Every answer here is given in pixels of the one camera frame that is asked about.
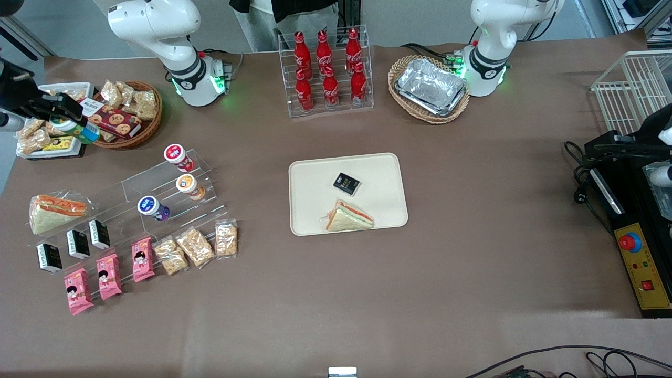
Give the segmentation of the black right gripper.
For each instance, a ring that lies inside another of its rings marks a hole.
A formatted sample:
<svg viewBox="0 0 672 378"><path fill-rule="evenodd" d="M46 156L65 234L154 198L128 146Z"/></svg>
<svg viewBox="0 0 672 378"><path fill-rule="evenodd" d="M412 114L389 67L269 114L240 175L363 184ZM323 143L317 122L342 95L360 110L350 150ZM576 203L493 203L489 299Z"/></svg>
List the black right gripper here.
<svg viewBox="0 0 672 378"><path fill-rule="evenodd" d="M26 71L4 58L1 60L1 108L19 114L35 114L36 118L48 122L80 122L82 107L67 94L46 94L44 101L50 110L39 107L43 91L38 89L33 79L34 73Z"/></svg>

